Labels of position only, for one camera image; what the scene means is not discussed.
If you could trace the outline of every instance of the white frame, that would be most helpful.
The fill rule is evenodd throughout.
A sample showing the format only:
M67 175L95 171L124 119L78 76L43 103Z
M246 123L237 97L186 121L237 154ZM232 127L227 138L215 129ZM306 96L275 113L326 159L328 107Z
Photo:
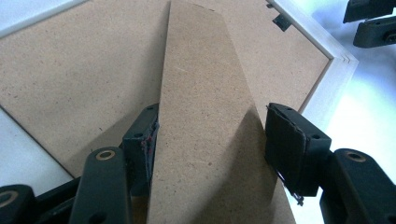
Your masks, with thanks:
M293 0L267 2L329 58L329 63L299 109L307 119L325 131L359 61L317 21L303 13Z

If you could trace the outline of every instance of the white surface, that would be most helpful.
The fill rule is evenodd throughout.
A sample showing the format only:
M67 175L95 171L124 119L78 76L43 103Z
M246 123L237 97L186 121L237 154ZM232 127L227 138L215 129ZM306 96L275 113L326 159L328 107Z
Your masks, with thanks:
M13 119L0 109L0 187L29 185L35 195L72 177Z
M290 0L268 2L330 60L299 109L318 128L325 130L359 62L299 5Z
M2 0L0 1L0 38L86 0Z
M325 131L332 150L349 147L372 156L396 183L396 46L359 49L353 46L359 22L343 24L347 0L295 1L358 60L359 65ZM319 199L304 206L289 196L297 223L323 223Z

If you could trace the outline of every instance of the frame backing board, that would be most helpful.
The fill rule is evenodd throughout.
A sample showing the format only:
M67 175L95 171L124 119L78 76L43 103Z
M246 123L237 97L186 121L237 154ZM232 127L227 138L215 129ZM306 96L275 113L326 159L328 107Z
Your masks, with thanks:
M217 12L173 1L148 223L292 223Z
M262 121L270 101L301 108L328 57L294 27L281 32L263 1L189 2L224 17ZM117 146L159 102L169 6L89 1L0 39L1 106L79 176L92 150Z

